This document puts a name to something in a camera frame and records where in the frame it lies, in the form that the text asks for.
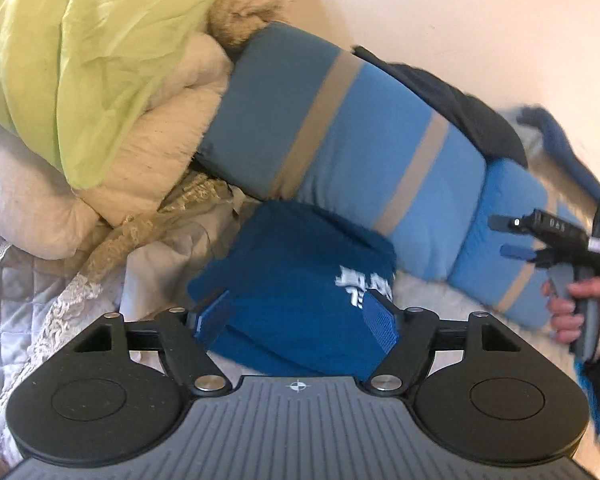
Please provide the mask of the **blue fleece sweater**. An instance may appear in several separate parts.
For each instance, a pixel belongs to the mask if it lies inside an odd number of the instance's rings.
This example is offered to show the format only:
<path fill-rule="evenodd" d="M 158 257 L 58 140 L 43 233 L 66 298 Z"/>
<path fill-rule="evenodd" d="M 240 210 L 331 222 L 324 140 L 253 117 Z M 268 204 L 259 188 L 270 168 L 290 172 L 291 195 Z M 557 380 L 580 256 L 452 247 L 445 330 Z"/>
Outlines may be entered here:
<path fill-rule="evenodd" d="M 211 350 L 273 376 L 353 376 L 385 356 L 363 320 L 366 292 L 390 298 L 396 253 L 376 232 L 320 208 L 257 206 L 222 261 L 187 285 L 191 300 L 228 292 Z"/>

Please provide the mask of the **white quilted bed cover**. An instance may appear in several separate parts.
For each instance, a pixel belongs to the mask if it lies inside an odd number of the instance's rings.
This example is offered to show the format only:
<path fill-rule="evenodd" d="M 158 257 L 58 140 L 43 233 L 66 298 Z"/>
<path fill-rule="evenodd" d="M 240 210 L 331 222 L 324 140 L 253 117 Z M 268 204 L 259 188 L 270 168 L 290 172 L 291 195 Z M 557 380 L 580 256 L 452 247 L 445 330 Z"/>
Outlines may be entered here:
<path fill-rule="evenodd" d="M 186 285 L 190 280 L 198 278 L 202 271 L 208 270 L 211 263 L 222 261 L 228 254 L 228 245 L 220 243 L 210 246 L 205 255 L 202 254 L 202 242 L 197 243 L 186 254 L 184 242 L 153 242 L 145 247 L 135 249 L 126 258 L 125 277 L 122 288 L 120 312 L 128 321 L 139 321 L 152 318 L 155 313 L 170 307 L 187 307 L 190 298 Z M 433 310 L 440 318 L 466 321 L 471 311 L 486 310 L 474 300 L 443 282 L 425 282 L 414 278 L 403 271 L 396 271 L 393 285 L 393 300 L 399 308 L 423 307 Z M 573 370 L 573 358 L 567 350 L 562 350 L 547 335 L 532 330 L 524 330 L 514 322 L 501 318 L 513 332 L 528 341 L 529 344 L 543 353 L 572 379 L 576 378 Z M 263 375 L 261 367 L 245 366 L 241 356 L 238 361 L 211 352 L 211 359 L 219 365 L 235 385 L 240 375 Z M 143 364 L 149 364 L 160 370 L 156 356 L 149 353 L 132 352 L 132 358 Z M 460 350 L 438 353 L 434 358 L 432 371 L 460 362 Z M 578 447 L 576 460 L 583 467 L 593 471 L 600 477 L 600 441 L 597 440 L 592 420 Z"/>

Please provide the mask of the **right blue striped pillow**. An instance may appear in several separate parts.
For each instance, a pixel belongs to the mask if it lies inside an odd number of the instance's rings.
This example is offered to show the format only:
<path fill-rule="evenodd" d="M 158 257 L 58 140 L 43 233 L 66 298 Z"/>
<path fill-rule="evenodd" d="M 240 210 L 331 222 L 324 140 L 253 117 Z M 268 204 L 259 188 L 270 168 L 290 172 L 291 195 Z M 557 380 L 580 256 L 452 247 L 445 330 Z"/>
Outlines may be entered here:
<path fill-rule="evenodd" d="M 481 197 L 460 254 L 448 282 L 483 306 L 530 330 L 542 330 L 548 312 L 542 284 L 546 272 L 531 263 L 501 255 L 501 247 L 512 245 L 540 249 L 530 235 L 496 232 L 488 227 L 494 214 L 520 217 L 544 209 L 577 226 L 585 222 L 572 213 L 558 193 L 541 183 L 516 162 L 500 159 L 486 170 Z"/>

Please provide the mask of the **blue striped pillow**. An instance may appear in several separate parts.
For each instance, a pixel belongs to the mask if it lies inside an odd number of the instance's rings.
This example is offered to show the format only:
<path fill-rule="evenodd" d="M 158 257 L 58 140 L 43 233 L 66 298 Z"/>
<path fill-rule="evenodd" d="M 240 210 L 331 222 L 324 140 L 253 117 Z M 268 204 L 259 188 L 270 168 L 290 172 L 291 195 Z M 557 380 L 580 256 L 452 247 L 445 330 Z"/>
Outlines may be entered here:
<path fill-rule="evenodd" d="M 548 312 L 542 284 L 546 272 L 531 263 L 501 255 L 501 247 L 512 245 L 540 249 L 530 235 L 496 232 L 488 227 L 494 214 L 520 217 L 544 209 L 577 226 L 585 222 L 572 213 L 558 193 L 541 183 L 516 162 L 500 159 L 486 170 L 481 197 L 460 254 L 448 282 L 483 306 L 530 330 L 542 330 Z"/>
<path fill-rule="evenodd" d="M 259 200 L 380 233 L 429 281 L 450 275 L 486 174 L 466 136 L 399 81 L 280 23 L 248 41 L 197 157 Z"/>

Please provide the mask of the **blue folded garment on bag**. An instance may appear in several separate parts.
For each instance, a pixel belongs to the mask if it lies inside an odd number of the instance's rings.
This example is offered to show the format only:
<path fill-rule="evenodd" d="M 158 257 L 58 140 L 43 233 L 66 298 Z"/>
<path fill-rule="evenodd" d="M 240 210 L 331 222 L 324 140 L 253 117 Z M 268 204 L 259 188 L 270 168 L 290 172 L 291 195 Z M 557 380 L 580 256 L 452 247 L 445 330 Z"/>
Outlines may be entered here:
<path fill-rule="evenodd" d="M 594 200 L 600 200 L 600 180 L 573 151 L 565 130 L 548 110 L 542 106 L 521 107 L 516 121 L 518 124 L 539 130 L 543 151 L 583 191 Z"/>

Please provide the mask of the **dark navy garment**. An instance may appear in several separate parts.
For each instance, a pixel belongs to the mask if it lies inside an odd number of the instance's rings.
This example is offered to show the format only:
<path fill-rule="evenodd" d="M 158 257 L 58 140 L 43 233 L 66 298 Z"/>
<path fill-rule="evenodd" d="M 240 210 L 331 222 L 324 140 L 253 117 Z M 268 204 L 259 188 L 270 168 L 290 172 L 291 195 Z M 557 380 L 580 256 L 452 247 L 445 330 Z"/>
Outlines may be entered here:
<path fill-rule="evenodd" d="M 361 46 L 354 47 L 352 53 L 419 96 L 460 130 L 486 159 L 506 158 L 528 168 L 526 151 L 515 129 L 485 102 L 421 68 L 385 62 Z"/>

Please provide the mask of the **left blue striped pillow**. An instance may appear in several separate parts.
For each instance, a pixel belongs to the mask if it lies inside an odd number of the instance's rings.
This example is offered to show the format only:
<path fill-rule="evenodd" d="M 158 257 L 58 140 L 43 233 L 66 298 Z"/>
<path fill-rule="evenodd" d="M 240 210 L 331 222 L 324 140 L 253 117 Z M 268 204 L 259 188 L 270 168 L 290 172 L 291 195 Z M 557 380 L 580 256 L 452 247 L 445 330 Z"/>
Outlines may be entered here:
<path fill-rule="evenodd" d="M 197 157 L 259 200 L 380 233 L 429 281 L 450 275 L 486 174 L 466 136 L 399 81 L 280 23 L 248 41 Z"/>

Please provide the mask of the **beige comforter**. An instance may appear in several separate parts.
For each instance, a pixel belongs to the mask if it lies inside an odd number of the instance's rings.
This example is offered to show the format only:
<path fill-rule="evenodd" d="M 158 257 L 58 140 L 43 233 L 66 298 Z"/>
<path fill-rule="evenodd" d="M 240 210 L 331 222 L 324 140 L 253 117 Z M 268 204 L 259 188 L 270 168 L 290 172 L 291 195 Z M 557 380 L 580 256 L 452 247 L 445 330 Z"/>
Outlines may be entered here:
<path fill-rule="evenodd" d="M 233 68 L 230 50 L 248 38 L 227 44 L 210 28 L 194 32 L 133 122 L 105 179 L 92 188 L 73 188 L 0 125 L 0 237 L 32 256 L 63 259 L 97 221 L 118 226 L 155 211 L 181 179 L 219 108 Z"/>

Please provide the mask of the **green sheet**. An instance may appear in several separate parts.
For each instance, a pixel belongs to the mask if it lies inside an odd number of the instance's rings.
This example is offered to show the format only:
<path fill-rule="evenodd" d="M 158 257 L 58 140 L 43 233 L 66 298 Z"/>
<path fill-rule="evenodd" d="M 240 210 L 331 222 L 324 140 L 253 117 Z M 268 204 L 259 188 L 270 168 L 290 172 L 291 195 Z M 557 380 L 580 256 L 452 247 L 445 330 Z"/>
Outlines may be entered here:
<path fill-rule="evenodd" d="M 194 32 L 240 44 L 290 2 L 0 0 L 0 125 L 92 188 Z"/>

